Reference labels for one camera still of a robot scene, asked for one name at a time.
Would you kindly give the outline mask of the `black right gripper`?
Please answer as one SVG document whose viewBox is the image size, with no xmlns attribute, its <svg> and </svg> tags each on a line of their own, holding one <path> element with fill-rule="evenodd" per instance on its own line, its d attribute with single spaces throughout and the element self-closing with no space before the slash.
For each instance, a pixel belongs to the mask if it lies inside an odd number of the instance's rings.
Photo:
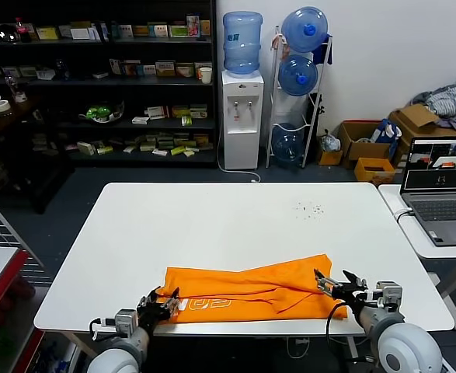
<svg viewBox="0 0 456 373">
<path fill-rule="evenodd" d="M 318 269 L 314 269 L 314 274 L 317 288 L 331 298 L 342 300 L 345 305 L 352 309 L 353 313 L 360 313 L 365 307 L 375 307 L 374 302 L 368 302 L 366 300 L 367 293 L 365 291 L 368 289 L 367 281 L 361 279 L 356 274 L 348 270 L 343 270 L 343 274 L 348 280 L 344 285 L 330 277 L 326 277 Z"/>
</svg>

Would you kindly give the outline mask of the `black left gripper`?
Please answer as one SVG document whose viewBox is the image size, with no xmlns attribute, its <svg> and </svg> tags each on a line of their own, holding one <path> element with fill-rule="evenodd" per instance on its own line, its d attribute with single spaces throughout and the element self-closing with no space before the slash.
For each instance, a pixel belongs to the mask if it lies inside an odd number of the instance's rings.
<svg viewBox="0 0 456 373">
<path fill-rule="evenodd" d="M 158 303 L 157 290 L 152 289 L 143 296 L 137 305 L 138 326 L 142 329 L 154 329 L 160 322 L 167 321 L 171 313 L 176 313 L 179 307 L 179 288 L 176 288 L 163 303 Z"/>
</svg>

